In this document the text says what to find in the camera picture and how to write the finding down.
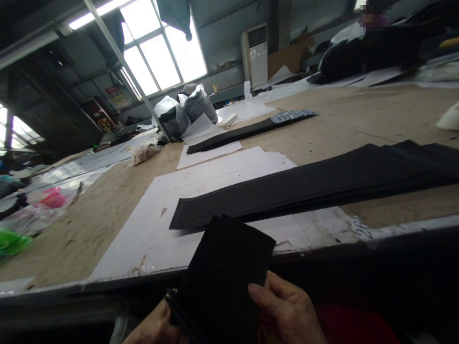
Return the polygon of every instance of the fluorescent light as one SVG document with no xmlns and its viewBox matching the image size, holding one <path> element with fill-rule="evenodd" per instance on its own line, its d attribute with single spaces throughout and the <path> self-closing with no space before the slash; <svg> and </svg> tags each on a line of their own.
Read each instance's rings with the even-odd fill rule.
<svg viewBox="0 0 459 344">
<path fill-rule="evenodd" d="M 108 12 L 114 10 L 115 8 L 118 8 L 119 6 L 124 5 L 126 2 L 129 2 L 131 0 L 112 0 L 110 2 L 107 2 L 105 5 L 100 6 L 97 9 L 97 14 L 99 16 L 103 16 L 104 14 L 107 14 Z M 94 20 L 94 16 L 92 13 L 87 13 L 83 17 L 80 17 L 73 22 L 71 22 L 68 26 L 72 30 L 76 30 Z"/>
<path fill-rule="evenodd" d="M 118 8 L 119 6 L 124 5 L 126 2 L 129 2 L 129 1 L 131 1 L 131 0 L 113 0 L 113 1 L 110 1 L 110 2 L 106 3 L 105 5 L 100 6 L 97 9 L 97 14 L 99 16 L 103 16 L 104 14 L 110 12 L 111 10 L 114 10 L 115 8 Z"/>
<path fill-rule="evenodd" d="M 88 14 L 85 14 L 83 17 L 80 17 L 77 20 L 71 22 L 68 26 L 70 26 L 72 30 L 76 30 L 88 24 L 89 22 L 92 22 L 93 20 L 94 20 L 94 16 L 92 15 L 92 13 L 88 13 Z"/>
</svg>

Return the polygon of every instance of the black fabric strip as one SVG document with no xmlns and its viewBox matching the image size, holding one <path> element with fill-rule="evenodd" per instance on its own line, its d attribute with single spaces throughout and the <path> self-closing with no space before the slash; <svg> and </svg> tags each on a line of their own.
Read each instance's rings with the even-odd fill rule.
<svg viewBox="0 0 459 344">
<path fill-rule="evenodd" d="M 180 199 L 171 229 L 203 228 L 213 215 L 250 222 L 459 183 L 458 151 L 412 141 L 366 145 L 341 156 Z"/>
<path fill-rule="evenodd" d="M 168 301 L 192 342 L 257 342 L 259 308 L 247 287 L 264 285 L 274 246 L 271 237 L 227 215 L 212 219 Z"/>
<path fill-rule="evenodd" d="M 310 118 L 310 117 L 318 115 L 317 113 L 308 111 L 308 110 L 304 110 L 304 112 L 308 112 L 309 114 L 295 118 L 295 119 L 285 120 L 280 123 L 276 123 L 275 121 L 273 121 L 272 118 L 278 116 L 278 115 L 274 115 L 261 122 L 258 122 L 258 123 L 255 123 L 255 124 L 252 124 L 246 127 L 242 127 L 239 129 L 227 131 L 223 134 L 211 137 L 210 139 L 207 139 L 198 144 L 188 147 L 188 150 L 186 151 L 186 153 L 193 154 L 199 151 L 210 151 L 212 149 L 227 145 L 229 143 L 236 142 L 242 139 L 246 139 L 246 138 L 258 135 L 258 134 L 262 134 L 264 132 L 274 130 L 277 128 L 281 128 L 281 127 L 296 123 L 298 121 L 304 120 L 306 118 Z"/>
</svg>

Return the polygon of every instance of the green plastic item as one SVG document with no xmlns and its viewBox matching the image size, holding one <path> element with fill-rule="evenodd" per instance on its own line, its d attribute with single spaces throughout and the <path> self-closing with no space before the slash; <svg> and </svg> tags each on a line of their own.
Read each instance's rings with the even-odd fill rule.
<svg viewBox="0 0 459 344">
<path fill-rule="evenodd" d="M 0 228 L 0 256 L 13 256 L 24 251 L 31 243 L 30 236 L 21 236 Z"/>
</svg>

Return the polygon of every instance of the metal pole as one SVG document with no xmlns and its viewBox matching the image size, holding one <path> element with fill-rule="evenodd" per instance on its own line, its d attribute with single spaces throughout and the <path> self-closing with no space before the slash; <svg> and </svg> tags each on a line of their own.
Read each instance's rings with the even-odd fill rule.
<svg viewBox="0 0 459 344">
<path fill-rule="evenodd" d="M 156 120 L 156 123 L 158 124 L 159 128 L 164 133 L 164 136 L 166 136 L 167 140 L 170 142 L 171 139 L 169 138 L 169 135 L 167 135 L 167 132 L 164 130 L 163 126 L 161 125 L 161 122 L 159 121 L 158 116 L 156 115 L 153 105 L 150 103 L 148 100 L 148 97 L 145 95 L 145 92 L 142 90 L 140 84 L 137 82 L 137 79 L 135 78 L 134 74 L 132 73 L 132 70 L 129 68 L 128 64 L 126 63 L 126 60 L 124 59 L 123 53 L 120 51 L 118 46 L 115 43 L 115 40 L 113 39 L 113 36 L 111 35 L 110 31 L 107 29 L 107 26 L 105 25 L 104 21 L 102 18 L 97 14 L 96 7 L 94 6 L 92 0 L 83 0 L 89 9 L 89 11 L 94 15 L 94 18 L 96 19 L 96 23 L 101 29 L 102 33 L 104 34 L 105 38 L 109 42 L 111 48 L 116 54 L 116 57 L 118 60 L 121 62 L 123 67 L 126 69 L 126 72 L 128 72 L 129 76 L 131 77 L 133 83 L 135 84 L 137 90 L 140 93 L 140 96 L 142 97 L 143 102 L 147 106 L 148 110 L 151 112 L 153 118 Z"/>
</svg>

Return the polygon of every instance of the clear plastic bag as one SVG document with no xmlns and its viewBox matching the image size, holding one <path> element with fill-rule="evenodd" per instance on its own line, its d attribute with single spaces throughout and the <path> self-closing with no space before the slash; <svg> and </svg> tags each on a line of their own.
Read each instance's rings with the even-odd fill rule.
<svg viewBox="0 0 459 344">
<path fill-rule="evenodd" d="M 164 130 L 172 139 L 178 139 L 191 125 L 191 121 L 183 107 L 169 96 L 165 96 L 156 104 L 154 111 L 159 117 Z M 152 118 L 152 123 L 157 125 L 154 118 Z"/>
<path fill-rule="evenodd" d="M 188 98 L 184 95 L 179 95 L 179 99 L 180 103 L 183 103 L 182 106 L 184 107 L 186 114 L 191 118 L 193 122 L 197 120 L 203 113 L 209 117 L 213 124 L 219 121 L 212 101 L 204 90 L 204 85 L 199 84 L 196 87 L 196 90 L 190 94 Z"/>
<path fill-rule="evenodd" d="M 132 166 L 136 166 L 154 156 L 161 150 L 158 140 L 149 139 L 132 148 Z"/>
<path fill-rule="evenodd" d="M 65 212 L 64 208 L 50 208 L 42 203 L 35 203 L 1 220 L 0 228 L 33 236 L 41 233 Z"/>
</svg>

